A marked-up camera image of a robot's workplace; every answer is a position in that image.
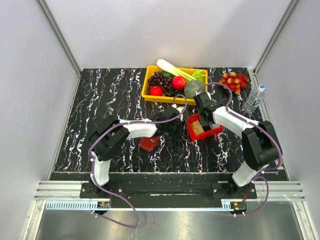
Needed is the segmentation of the red plastic card bin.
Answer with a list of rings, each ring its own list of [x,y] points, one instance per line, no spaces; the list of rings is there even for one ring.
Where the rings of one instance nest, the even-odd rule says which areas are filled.
[[[213,124],[214,128],[210,126],[201,126],[199,114],[190,116],[186,121],[186,129],[192,141],[203,141],[204,139],[213,135],[218,135],[224,130],[224,126]]]

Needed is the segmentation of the stack of credit cards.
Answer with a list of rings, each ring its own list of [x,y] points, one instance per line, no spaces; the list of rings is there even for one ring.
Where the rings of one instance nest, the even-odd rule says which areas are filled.
[[[198,120],[193,122],[193,123],[191,123],[190,126],[191,126],[191,128],[192,128],[192,130],[193,130],[193,132],[194,132],[194,134],[196,136],[221,127],[217,123],[206,125],[206,126],[202,126],[201,123]]]

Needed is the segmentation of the red card holder wallet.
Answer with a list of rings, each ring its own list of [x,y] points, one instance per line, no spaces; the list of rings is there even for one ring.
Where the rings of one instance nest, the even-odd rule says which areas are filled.
[[[159,143],[160,137],[156,136],[156,137],[142,137],[138,146],[147,151],[147,152],[151,152]]]

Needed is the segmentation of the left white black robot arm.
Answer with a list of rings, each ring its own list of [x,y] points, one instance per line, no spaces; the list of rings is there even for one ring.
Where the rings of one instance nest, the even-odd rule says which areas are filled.
[[[118,154],[125,141],[179,134],[186,108],[172,104],[153,118],[141,120],[124,120],[109,115],[104,126],[95,130],[88,138],[88,156],[92,162],[91,192],[98,198],[107,195],[111,159]]]

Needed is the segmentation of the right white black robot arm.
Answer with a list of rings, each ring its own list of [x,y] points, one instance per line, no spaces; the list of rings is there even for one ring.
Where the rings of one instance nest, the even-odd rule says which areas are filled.
[[[269,121],[253,121],[228,106],[215,105],[209,93],[203,92],[194,97],[200,123],[219,124],[242,140],[244,162],[232,175],[227,186],[228,194],[239,198],[246,191],[245,186],[255,180],[258,173],[278,161],[282,163],[282,150],[274,126]]]

